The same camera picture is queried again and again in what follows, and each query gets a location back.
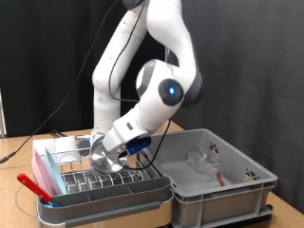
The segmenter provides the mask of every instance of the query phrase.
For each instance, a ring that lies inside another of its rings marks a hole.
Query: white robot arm
[[[127,2],[136,6],[137,1],[128,0]],[[105,100],[109,104],[119,102],[109,95],[109,73],[113,62],[130,36],[141,8],[142,6],[137,6],[125,15],[94,71],[93,132],[100,131],[98,127],[104,126],[102,125],[103,116],[99,114],[105,106],[102,102]],[[116,115],[113,115],[114,112],[110,113],[115,108],[108,109],[110,110],[109,118],[105,119],[112,127],[107,133],[103,132],[106,133],[103,144],[108,151],[134,139],[152,135],[163,122],[176,113],[181,104],[193,105],[202,96],[202,79],[191,36],[182,20],[181,0],[150,0],[147,3],[130,43],[113,70],[110,89],[114,96],[120,96],[120,82],[147,31],[177,55],[180,66],[172,66],[160,60],[151,60],[143,66],[136,83],[140,102],[121,118],[117,116],[117,110]]]

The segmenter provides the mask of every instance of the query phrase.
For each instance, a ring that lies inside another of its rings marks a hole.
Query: metal rod
[[[1,138],[6,138],[6,133],[4,132],[4,122],[2,117],[2,99],[1,99],[1,88],[0,88],[0,132],[1,132]]]

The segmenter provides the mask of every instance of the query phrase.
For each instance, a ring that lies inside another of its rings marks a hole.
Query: red handle
[[[17,179],[23,183],[29,190],[31,190],[33,193],[35,193],[38,197],[40,197],[42,200],[49,202],[51,200],[51,197],[48,193],[46,193],[44,190],[42,190],[36,183],[34,183],[30,178],[28,178],[25,174],[19,174],[17,176]]]

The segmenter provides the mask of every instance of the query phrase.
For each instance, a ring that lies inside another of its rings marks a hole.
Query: plate
[[[35,159],[34,158],[31,159],[31,166],[32,166],[32,170],[34,171],[34,175],[35,175],[35,178],[36,178],[36,180],[38,182],[39,187],[42,190],[44,190],[46,193],[49,194],[49,191],[48,191],[45,183],[42,181],[42,177],[41,177],[41,175],[40,175],[40,173],[38,171],[38,167],[37,167],[37,164],[35,163]]]
[[[54,159],[51,157],[51,155],[49,154],[47,149],[46,149],[46,156],[45,156],[45,166],[46,166],[50,181],[51,181],[57,195],[67,194],[67,189],[66,189],[64,180],[61,177],[61,174],[57,168],[57,164],[55,163]]]
[[[39,186],[49,195],[56,196],[56,191],[50,181],[44,161],[42,160],[39,155],[39,152],[36,149],[34,149],[34,154],[31,162]]]

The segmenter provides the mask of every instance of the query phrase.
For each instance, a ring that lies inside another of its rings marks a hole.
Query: crate handle
[[[161,207],[161,204],[158,201],[149,202],[149,203],[142,204],[142,205],[107,211],[107,212],[103,212],[103,213],[95,214],[95,215],[91,215],[91,216],[68,219],[65,221],[65,224],[66,224],[66,228],[70,228],[70,227],[86,225],[86,224],[94,223],[94,222],[98,222],[98,221],[129,216],[129,215],[133,215],[133,214],[137,214],[137,213],[141,213],[141,212],[152,211],[152,210],[159,209],[160,207]]]

